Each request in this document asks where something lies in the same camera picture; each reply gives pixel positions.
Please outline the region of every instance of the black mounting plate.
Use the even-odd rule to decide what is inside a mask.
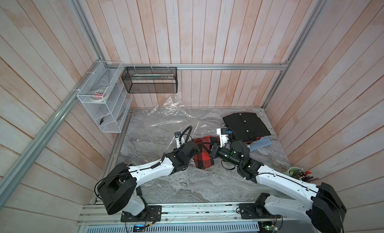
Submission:
[[[238,206],[240,207],[239,211],[240,211],[240,215],[241,215],[241,218],[243,220],[249,220],[249,219],[262,219],[262,218],[269,218],[271,217],[272,219],[274,219],[275,217],[277,219],[280,219],[281,218],[281,215],[264,215],[262,213],[262,211],[259,211],[259,212],[255,212],[253,210],[253,206],[255,205],[255,203],[242,203],[242,204],[239,204]]]
[[[148,217],[145,217],[144,220],[148,222],[160,221],[161,220],[161,205],[150,205],[148,206]],[[137,218],[136,216],[131,215],[129,212],[123,211],[121,214],[121,222],[138,222],[143,221]]]

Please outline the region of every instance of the metal grate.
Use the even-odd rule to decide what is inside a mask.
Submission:
[[[128,233],[133,232],[134,224],[127,224]],[[164,223],[147,227],[145,232],[256,232],[260,231],[257,221],[252,222],[215,222],[215,223]],[[127,232],[125,225],[89,226],[86,233]]]

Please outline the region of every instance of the wooden wall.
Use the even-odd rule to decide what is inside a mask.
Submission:
[[[67,0],[0,0],[0,178],[96,60]],[[113,136],[76,105],[0,210],[1,232],[72,232]]]
[[[79,0],[106,60],[285,62],[318,0]],[[275,70],[184,70],[187,106],[261,106]],[[168,94],[134,94],[154,107]]]
[[[292,165],[338,192],[346,231],[384,229],[383,5],[332,0],[266,108]]]

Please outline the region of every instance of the wooden plank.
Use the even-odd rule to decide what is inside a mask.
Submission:
[[[368,137],[362,139],[358,143],[355,143],[354,145],[348,147],[348,152],[344,150],[344,152],[338,153],[337,155],[339,155],[339,158],[337,160],[343,157],[347,161],[346,163],[343,163],[344,168],[340,168],[339,171],[337,171],[338,168],[333,168],[331,165],[332,163],[330,161],[333,160],[334,157],[326,160],[325,162],[328,163],[325,165],[323,164],[323,166],[329,166],[330,170],[327,171],[327,169],[324,169],[324,171],[321,171],[318,169],[316,172],[319,173],[319,177],[322,177],[328,173],[331,174],[317,180],[316,184],[321,184],[321,182],[325,182],[327,184],[332,185],[335,191],[339,192],[357,185],[362,185],[365,182],[370,182],[377,178],[382,178],[384,176],[384,173],[382,171],[384,151],[379,150],[377,153],[374,152],[377,149],[383,149],[383,143],[381,143],[382,138],[379,138],[383,135],[383,132],[383,129],[378,130],[375,133],[369,135]],[[362,146],[367,146],[369,143],[378,144],[379,146],[371,145],[372,149],[368,149],[367,152],[355,151],[361,150]]]
[[[53,11],[56,13],[56,16],[59,19],[61,25],[67,32],[67,35],[73,43],[74,48],[77,50],[80,58],[83,60],[84,69],[85,71],[87,71],[88,67],[92,66],[93,61],[91,60],[91,57],[89,56],[88,51],[83,44],[83,41],[80,39],[77,30],[75,29],[71,19],[69,18],[64,8],[63,3],[67,3],[67,1],[63,2],[62,0],[48,0],[48,2],[51,5]]]
[[[5,12],[0,9],[0,35],[33,69],[33,71],[48,85],[60,100],[64,100],[69,91],[60,82],[33,46],[16,28]]]
[[[31,142],[31,138],[18,131],[13,125],[0,118],[0,144],[21,154]]]
[[[101,37],[101,34],[98,30],[98,27],[96,25],[96,22],[95,20],[93,19],[93,15],[91,13],[91,10],[89,9],[89,6],[88,6],[88,3],[86,0],[79,0],[79,3],[83,9],[83,12],[84,12],[84,15],[85,17],[87,18],[88,20],[88,24],[90,26],[90,28],[92,29],[93,31],[93,34],[96,38],[96,41],[97,43],[99,44],[99,47],[100,47],[100,50],[101,50],[101,53],[103,54],[104,56],[104,59],[106,61],[111,61],[111,58],[109,56],[109,53],[108,53],[108,50],[107,50],[107,47],[103,41],[103,38]]]
[[[192,63],[193,0],[179,0],[180,59],[181,63]],[[181,71],[182,101],[191,106],[192,72]]]
[[[257,93],[259,92],[259,89],[262,86],[262,83],[264,81],[264,78],[265,78],[267,72],[268,72],[268,70],[258,70],[257,71],[256,77],[253,81],[251,89],[248,92],[247,101],[245,102],[246,106],[252,106],[253,105],[253,102],[255,101]]]
[[[142,63],[149,63],[148,51],[146,46],[146,41],[144,38],[144,32],[141,25],[141,19],[139,14],[139,8],[137,6],[136,0],[126,0],[129,15],[131,16],[133,31],[135,33],[135,38],[137,42],[137,46],[139,48],[140,58]],[[156,94],[141,94],[143,99],[144,107],[153,107],[157,104]],[[152,98],[156,99],[154,104],[152,104]]]
[[[117,18],[119,20],[125,43],[128,48],[131,63],[141,63],[139,48],[137,46],[127,2],[126,0],[112,0],[112,2],[117,14]]]
[[[353,50],[354,53],[357,51],[357,48],[354,48],[354,46],[359,46],[362,51],[366,49],[366,47],[364,47],[365,45],[362,44],[352,45],[351,50]],[[384,50],[382,50],[381,47],[384,47],[384,34],[377,38],[377,40],[356,60],[356,62],[353,63],[351,67],[351,63],[348,62],[349,59],[342,57],[342,59],[340,59],[340,64],[342,66],[337,63],[335,69],[332,69],[330,74],[324,77],[319,86],[315,88],[293,117],[288,120],[284,127],[278,132],[278,136],[281,138],[286,136],[300,120],[306,120],[310,123],[316,120],[316,118],[318,118],[328,107],[342,96],[349,87],[358,81],[365,72],[384,56]],[[349,51],[347,51],[346,55],[354,57],[352,60],[358,57],[358,55],[351,56]]]
[[[217,36],[218,20],[220,16],[222,0],[207,0],[205,13],[204,27],[204,43],[203,43],[203,63],[213,63],[215,55],[215,43]],[[200,107],[207,107],[209,101],[210,85],[211,85],[211,70],[201,71],[200,82]]]
[[[169,50],[171,63],[180,63],[180,33],[179,33],[179,7],[178,0],[165,0],[167,26],[169,36]],[[178,84],[181,85],[181,72],[177,74]],[[180,87],[176,94],[178,98],[182,98]]]
[[[244,63],[262,1],[263,0],[249,0],[234,63]]]
[[[280,118],[275,117],[276,112],[285,102],[285,99],[294,88],[304,71],[309,66],[315,55],[318,53],[321,46],[324,44],[332,30],[339,22],[343,14],[348,9],[353,0],[331,0],[327,6],[327,10],[321,15],[319,21],[315,25],[312,33],[306,41],[306,44],[301,49],[295,62],[291,65],[290,77],[285,77],[278,87],[275,97],[271,99],[266,113],[271,119],[271,124],[274,127]]]
[[[103,12],[101,11],[98,0],[86,0],[86,2],[89,7],[89,10],[93,15],[93,19],[98,28],[98,32],[103,38],[109,57],[111,58],[112,61],[120,61],[119,54],[113,42],[111,33],[109,32],[107,23],[104,19],[104,15],[103,15]]]
[[[266,88],[266,91],[265,91],[265,93],[264,93],[264,96],[262,97],[262,100],[261,100],[261,102],[260,102],[260,106],[264,105],[265,99],[266,99],[266,97],[268,96],[268,93],[270,92],[272,86],[275,84],[275,81],[276,81],[277,77],[280,75],[280,73],[281,73],[280,70],[276,70],[276,71],[274,72],[274,74],[273,74],[273,76],[272,76],[272,79],[271,79],[271,82],[269,82],[269,85],[268,85],[268,87]]]
[[[103,167],[105,159],[84,140],[67,122],[63,122],[57,132],[92,162]]]
[[[41,215],[4,207],[0,211],[0,225],[7,233],[39,232],[68,233],[77,230],[76,221]]]
[[[246,82],[247,76],[248,76],[248,70],[242,70],[240,72],[231,106],[238,106],[238,101],[240,99],[240,95],[243,90],[244,83]]]
[[[99,178],[102,170],[101,167],[93,163],[80,151],[74,148],[68,141],[62,138],[59,134],[55,134],[51,141],[47,144],[47,148],[55,152],[63,159],[67,160],[77,168],[83,170],[93,178]]]
[[[65,52],[73,62],[76,69],[79,72],[86,71],[87,67],[85,67],[84,62],[81,59],[81,56],[77,52],[73,43],[71,42],[71,39],[69,38],[64,27],[62,26],[59,19],[57,18],[57,15],[51,8],[48,0],[32,0],[32,2],[36,6],[36,8],[39,10],[41,16],[44,18],[49,28],[53,32],[53,34],[56,36],[61,46],[64,48]]]
[[[329,120],[326,125],[324,125],[320,130],[318,130],[314,135],[306,140],[305,143],[303,143],[293,153],[291,153],[288,158],[294,160],[292,162],[296,162],[302,156],[309,153],[320,144],[324,143],[327,139],[331,138],[334,134],[339,132],[339,130],[343,129],[353,120],[380,102],[383,99],[383,84],[384,78],[381,78],[356,100],[349,104],[343,111],[332,118],[332,120]]]
[[[56,77],[60,79],[68,90],[72,90],[76,85],[75,82],[81,79],[79,72],[74,71],[71,76],[38,29],[36,29],[23,8],[18,4],[17,0],[0,0],[0,2],[0,6],[5,13],[51,68]]]
[[[207,5],[207,0],[193,0],[192,63],[202,63],[202,60],[203,60],[206,5]],[[199,107],[201,70],[193,70],[191,77],[192,77],[191,89],[193,90],[193,96],[191,97],[191,106]]]
[[[381,101],[376,106],[372,107],[339,133],[335,134],[332,138],[311,151],[299,161],[295,162],[290,155],[288,156],[289,160],[294,162],[293,164],[295,166],[301,168],[311,168],[315,166],[375,130],[381,128],[384,125],[384,118],[380,115],[379,111],[382,112],[382,110],[384,110],[384,101]]]
[[[7,170],[17,160],[19,154],[2,145],[0,145],[0,152],[2,154],[0,176],[4,176]],[[28,174],[24,176],[22,184],[83,205],[89,204],[93,195],[93,191],[75,184],[37,163],[33,164]]]
[[[120,61],[122,63],[131,63],[127,44],[124,40],[112,0],[98,0],[98,2],[107,23],[109,32],[111,33],[113,43],[115,44],[116,50],[119,54]]]
[[[381,215],[384,202],[350,209],[344,218],[344,230],[375,230],[384,228],[384,222],[377,220],[375,215]]]
[[[4,130],[4,133],[1,135],[1,141],[0,144],[7,147],[10,150],[13,150],[14,152],[21,154],[23,150],[27,147],[27,145],[31,142],[31,138],[28,137],[26,134],[22,133],[20,130],[15,128],[14,126],[10,125],[7,121],[0,118],[0,125],[2,129]],[[66,152],[66,155],[63,155],[64,159],[67,159],[68,162],[71,163],[71,159],[76,159],[82,161],[82,167],[81,169],[87,172],[88,170],[85,167],[88,167],[90,165],[90,169],[92,170],[92,165],[96,166],[95,164],[89,164],[90,162],[87,158],[82,157],[82,155],[75,155],[72,151]],[[97,182],[95,178],[92,178],[88,174],[81,171],[81,169],[76,168],[74,165],[69,164],[56,154],[54,154],[52,151],[48,149],[43,149],[41,155],[36,160],[36,162],[45,168],[65,177],[69,180],[78,183],[79,185],[82,185],[86,188],[93,189],[94,184]]]
[[[262,0],[249,0],[234,63],[244,62],[245,54],[247,53],[248,45],[250,43],[252,32],[256,24],[256,19],[261,3]],[[237,105],[238,98],[245,82],[245,77],[246,73],[244,74],[240,70],[233,70],[231,72],[227,93],[225,95],[224,106]]]
[[[283,56],[288,49],[289,44],[291,43],[293,36],[300,27],[300,23],[305,16],[309,6],[311,5],[312,0],[300,0],[299,5],[297,6],[295,13],[289,22],[289,26],[285,31],[283,38],[281,39],[280,45],[276,51],[275,56],[273,57],[272,63],[282,62]]]
[[[364,74],[354,85],[352,85],[342,96],[340,96],[327,110],[322,109],[322,114],[315,120],[306,115],[282,140],[281,144],[290,154],[300,144],[312,136],[329,120],[336,116],[341,110],[348,106],[360,94],[376,82],[383,73],[380,69],[384,67],[384,58],[377,62],[367,73]]]
[[[379,178],[371,182],[367,182],[362,185],[338,192],[338,195],[340,199],[345,202],[344,204],[346,208],[350,209],[362,205],[370,205],[384,201],[384,194],[373,193],[382,192],[383,190],[384,178]]]
[[[91,133],[91,135],[98,141],[103,148],[109,152],[111,143],[105,137],[108,133],[102,133],[93,120],[87,115],[87,113],[79,106],[79,103],[74,106],[71,113],[81,122],[82,125]]]
[[[83,144],[86,145],[88,150],[90,150],[89,146],[92,146],[92,148],[95,149],[104,159],[107,159],[108,152],[89,133],[89,131],[81,124],[81,122],[76,119],[76,117],[72,113],[69,113],[65,121],[68,123],[68,126],[71,126],[78,133],[78,135],[76,135],[75,137],[82,137],[86,141],[83,141]]]
[[[273,0],[263,0],[260,6],[260,11],[257,15],[256,24],[252,32],[252,37],[248,45],[247,53],[245,54],[244,63],[251,63],[256,51],[257,44],[259,43],[260,36],[263,31],[263,27],[266,18],[271,8]]]
[[[331,53],[335,53],[335,50],[338,50],[335,48],[338,43],[340,43],[340,47],[343,46],[342,39],[347,37],[348,30],[353,26],[353,24],[356,22],[356,20],[359,18],[360,14],[363,12],[363,10],[367,7],[370,0],[354,0],[344,16],[341,18],[333,32],[330,34],[328,39],[325,41],[322,48],[319,50],[319,53],[314,58],[314,60],[310,63],[309,67],[305,70],[304,74],[300,78],[300,80],[297,83],[297,87],[295,87],[291,93],[290,96],[287,97],[287,100],[284,102],[284,104],[281,106],[279,111],[276,113],[276,117],[280,117],[281,114],[283,114],[284,110],[287,112],[285,115],[282,116],[280,121],[276,124],[275,130],[276,132],[279,132],[280,129],[283,127],[283,125],[288,121],[289,117],[293,115],[294,111],[296,111],[299,106],[303,103],[305,100],[304,98],[307,98],[311,91],[314,90],[314,88],[321,82],[321,80],[325,77],[326,73],[329,72],[329,70],[332,67],[329,67],[327,71],[324,71],[324,63],[326,61],[330,60],[328,57]],[[352,43],[349,42],[348,45],[344,45],[343,53],[348,48],[347,46],[350,46]],[[333,55],[332,59],[339,59],[342,54],[336,56]]]
[[[149,63],[146,41],[144,39],[144,32],[141,26],[139,8],[136,0],[126,0],[129,15],[131,16],[132,27],[135,33],[137,46],[139,48],[140,58],[142,63]]]
[[[31,0],[17,0],[18,3],[22,6],[23,10],[26,12],[30,20],[35,24],[36,28],[39,30],[41,35],[50,45],[52,50],[55,52],[56,56],[60,59],[62,64],[65,66],[67,71],[71,74],[72,78],[77,82],[76,79],[81,79],[82,72],[79,72],[69,56],[52,33],[48,24],[45,22],[40,12],[36,9],[35,5]]]
[[[157,49],[156,33],[153,23],[150,0],[137,0],[137,5],[140,12],[141,25],[145,36],[145,42],[147,45],[149,63],[159,63],[159,53]],[[158,103],[156,94],[152,93],[150,96],[152,106],[156,106]]]
[[[277,53],[277,49],[279,48],[281,41],[283,40],[283,37],[288,29],[291,20],[293,19],[293,16],[298,8],[300,1],[301,0],[286,0],[284,8],[281,11],[281,15],[279,16],[278,22],[263,56],[263,63],[272,63]]]
[[[55,110],[0,58],[0,85],[45,122]]]
[[[0,115],[3,119],[15,125],[23,132],[34,138],[45,122],[33,114],[20,101],[0,87]]]
[[[267,71],[267,73],[263,79],[263,82],[262,82],[259,90],[257,91],[257,95],[255,97],[255,100],[253,101],[253,106],[262,106],[263,105],[262,97],[269,92],[269,90],[267,90],[267,88],[270,85],[271,80],[272,80],[273,76],[275,75],[275,73],[276,73],[276,70],[268,70]]]
[[[245,13],[247,11],[249,1],[250,0],[235,0],[229,25],[227,44],[225,46],[223,60],[224,63],[233,63],[235,61],[238,43],[240,40],[240,35],[245,20]],[[221,72],[220,82],[217,91],[216,106],[224,106],[224,101],[227,95],[231,74],[232,73],[229,70],[224,70]]]
[[[68,0],[60,0],[60,1],[63,4],[64,9],[65,9],[66,13],[68,14],[68,17],[71,19],[71,22],[72,22],[74,28],[76,29],[76,32],[78,33],[85,49],[87,50],[89,57],[91,58],[90,65],[87,65],[87,64],[85,65],[87,67],[87,69],[89,69],[92,66],[92,64],[97,60],[96,53],[95,53],[95,51],[91,45],[91,42],[87,38],[87,35],[86,35],[84,29],[82,28],[81,23],[79,21],[79,18],[77,17],[74,9],[72,8],[71,3]]]
[[[214,63],[223,63],[234,3],[235,0],[222,0],[217,27]],[[220,75],[220,70],[212,71],[208,106],[216,106]]]
[[[47,148],[43,149],[40,156],[37,158],[36,163],[92,191],[94,189],[95,184],[97,183],[97,180],[87,174],[85,171],[83,171],[82,168],[78,168],[71,162],[67,161],[64,158],[61,158],[59,155],[55,154]]]
[[[295,47],[297,40],[299,39],[299,37],[301,35],[301,32],[303,31],[306,23],[308,22],[308,20],[309,20],[310,16],[312,15],[314,8],[316,7],[318,2],[319,2],[319,0],[312,0],[311,1],[307,11],[305,12],[303,19],[301,20],[301,22],[299,24],[299,27],[297,28],[295,34],[293,35],[291,42],[288,45],[288,48],[285,51],[285,54],[284,54],[281,62],[286,62],[286,60],[288,59],[290,53],[292,52],[293,48]]]
[[[160,63],[171,63],[170,61],[170,49],[169,49],[169,36],[167,26],[167,15],[165,0],[150,0],[152,8],[153,23],[155,26],[157,50],[159,51]],[[155,80],[154,82],[163,83],[163,80]],[[159,85],[161,91],[164,91],[164,86]],[[157,93],[157,101],[165,101],[166,95],[169,94]]]
[[[257,75],[257,70],[248,70],[241,94],[239,96],[239,100],[237,101],[237,106],[245,106],[248,95],[249,95],[249,91],[251,90],[251,87],[256,78],[256,75]]]
[[[83,206],[45,192],[19,184],[5,207],[26,210],[34,213],[77,220]]]
[[[260,35],[260,40],[258,41],[255,54],[253,55],[252,63],[270,63],[272,61],[272,57],[275,54],[273,54],[273,56],[270,55],[269,58],[267,57],[266,61],[263,60],[263,58],[264,58],[264,55],[265,55],[265,52],[266,52],[268,45],[270,43],[272,43],[272,45],[274,43],[276,43],[276,42],[271,42],[271,37],[274,35],[274,31],[275,31],[276,25],[278,23],[278,20],[280,18],[281,12],[283,11],[283,9],[285,9],[285,10],[287,10],[287,8],[289,9],[289,5],[288,5],[288,7],[284,7],[286,1],[287,0],[273,0],[272,1],[272,5],[271,5],[271,8],[269,10],[268,16],[266,18],[266,22],[264,24],[263,31]]]

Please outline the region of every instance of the black wire mesh basket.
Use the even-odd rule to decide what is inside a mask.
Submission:
[[[126,67],[122,73],[128,93],[177,93],[176,67]]]

